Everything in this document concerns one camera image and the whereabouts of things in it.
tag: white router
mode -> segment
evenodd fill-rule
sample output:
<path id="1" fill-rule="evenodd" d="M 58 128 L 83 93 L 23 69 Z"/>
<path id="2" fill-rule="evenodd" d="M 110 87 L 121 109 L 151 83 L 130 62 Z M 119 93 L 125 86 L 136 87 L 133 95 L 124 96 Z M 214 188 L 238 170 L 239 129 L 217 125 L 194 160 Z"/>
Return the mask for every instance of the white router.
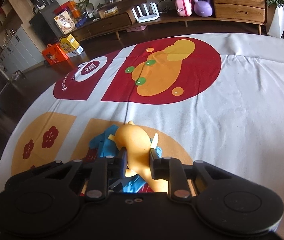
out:
<path id="1" fill-rule="evenodd" d="M 143 7 L 145 9 L 146 15 L 143 16 L 143 13 L 141 11 L 140 6 L 137 6 L 137 9 L 139 11 L 140 17 L 138 17 L 137 12 L 135 11 L 134 8 L 132 8 L 132 12 L 134 14 L 135 19 L 137 20 L 138 23 L 143 23 L 143 22 L 148 22 L 148 21 L 152 21 L 152 20 L 156 20 L 157 18 L 159 18 L 159 13 L 158 13 L 158 9 L 156 7 L 156 4 L 151 2 L 150 3 L 151 8 L 152 8 L 152 14 L 149 14 L 149 10 L 146 7 L 146 4 L 143 4 Z"/>

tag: yellow rubber toy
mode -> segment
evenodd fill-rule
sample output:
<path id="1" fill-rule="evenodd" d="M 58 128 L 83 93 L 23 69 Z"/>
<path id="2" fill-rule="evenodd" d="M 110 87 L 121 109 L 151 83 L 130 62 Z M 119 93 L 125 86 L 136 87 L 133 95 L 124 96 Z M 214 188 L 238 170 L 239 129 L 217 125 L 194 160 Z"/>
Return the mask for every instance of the yellow rubber toy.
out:
<path id="1" fill-rule="evenodd" d="M 155 149 L 158 142 L 158 134 L 155 133 L 152 144 L 147 133 L 132 121 L 120 126 L 115 135 L 109 139 L 114 141 L 120 150 L 126 148 L 128 153 L 128 167 L 125 176 L 131 177 L 139 174 L 149 184 L 154 192 L 168 192 L 168 182 L 163 179 L 153 180 L 149 169 L 149 150 Z"/>

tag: white planter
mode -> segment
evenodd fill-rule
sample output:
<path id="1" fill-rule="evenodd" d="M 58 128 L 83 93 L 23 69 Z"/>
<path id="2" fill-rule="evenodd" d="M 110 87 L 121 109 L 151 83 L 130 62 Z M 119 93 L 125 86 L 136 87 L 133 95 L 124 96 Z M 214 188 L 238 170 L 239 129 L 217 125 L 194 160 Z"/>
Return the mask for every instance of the white planter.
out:
<path id="1" fill-rule="evenodd" d="M 276 7 L 273 20 L 267 29 L 267 34 L 273 37 L 281 38 L 284 31 L 284 5 Z"/>

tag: drawer handle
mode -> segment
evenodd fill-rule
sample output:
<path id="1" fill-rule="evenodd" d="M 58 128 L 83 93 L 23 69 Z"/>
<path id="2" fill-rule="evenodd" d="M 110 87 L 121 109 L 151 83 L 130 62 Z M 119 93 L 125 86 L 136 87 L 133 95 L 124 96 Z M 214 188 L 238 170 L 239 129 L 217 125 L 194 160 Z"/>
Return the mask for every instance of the drawer handle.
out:
<path id="1" fill-rule="evenodd" d="M 102 27 L 105 27 L 105 26 L 109 26 L 109 25 L 111 25 L 112 23 L 107 23 L 107 24 L 105 24 L 105 25 L 102 25 Z"/>
<path id="2" fill-rule="evenodd" d="M 240 14 L 247 14 L 247 12 L 242 12 L 242 11 L 234 11 L 235 13 L 240 13 Z"/>

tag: red flower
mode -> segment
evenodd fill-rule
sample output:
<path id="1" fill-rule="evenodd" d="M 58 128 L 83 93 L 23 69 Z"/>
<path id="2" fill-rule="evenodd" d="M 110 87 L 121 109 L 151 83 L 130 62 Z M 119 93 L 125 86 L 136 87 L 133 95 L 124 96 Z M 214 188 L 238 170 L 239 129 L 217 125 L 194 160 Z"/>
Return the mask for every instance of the red flower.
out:
<path id="1" fill-rule="evenodd" d="M 43 135 L 42 148 L 51 148 L 54 144 L 55 139 L 59 134 L 59 130 L 55 126 L 52 126 Z"/>
<path id="2" fill-rule="evenodd" d="M 25 146 L 23 150 L 23 159 L 27 159 L 31 155 L 31 151 L 33 150 L 34 143 L 33 140 L 29 141 Z"/>

